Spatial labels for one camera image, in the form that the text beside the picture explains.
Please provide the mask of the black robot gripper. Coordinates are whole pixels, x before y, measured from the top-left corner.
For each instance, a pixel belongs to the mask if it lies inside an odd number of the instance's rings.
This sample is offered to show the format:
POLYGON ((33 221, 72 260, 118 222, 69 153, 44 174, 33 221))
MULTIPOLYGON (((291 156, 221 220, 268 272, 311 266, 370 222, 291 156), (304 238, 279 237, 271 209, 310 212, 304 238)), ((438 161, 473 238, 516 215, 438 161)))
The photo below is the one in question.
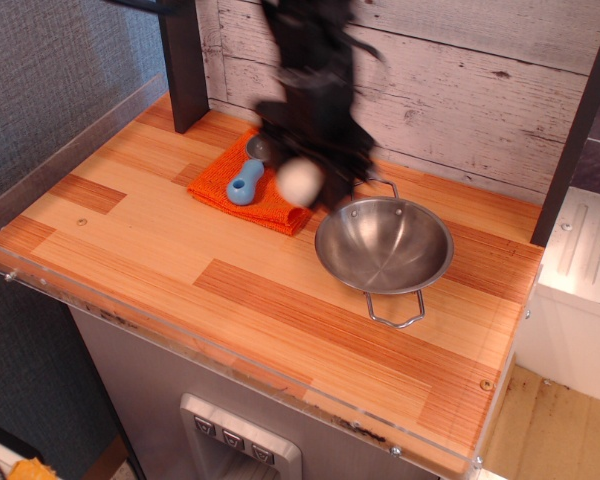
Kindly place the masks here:
POLYGON ((296 157, 318 163, 324 181, 314 208, 332 211, 373 168, 375 140, 352 117, 351 79, 326 71, 281 69, 278 80, 285 98, 255 106, 267 162, 272 168, 296 157))

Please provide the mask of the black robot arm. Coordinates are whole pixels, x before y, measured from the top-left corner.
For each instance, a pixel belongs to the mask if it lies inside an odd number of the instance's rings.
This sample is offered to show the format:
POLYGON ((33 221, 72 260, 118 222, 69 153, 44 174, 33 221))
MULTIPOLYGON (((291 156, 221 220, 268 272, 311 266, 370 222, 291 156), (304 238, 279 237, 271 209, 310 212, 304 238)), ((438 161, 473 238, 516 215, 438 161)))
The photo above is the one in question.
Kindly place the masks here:
POLYGON ((353 19, 348 1, 265 1, 262 10, 278 47, 285 98, 256 104, 261 138, 276 172, 297 157, 315 165, 324 181, 308 205, 334 210, 374 166, 376 142, 352 116, 353 51, 385 58, 346 33, 353 19))

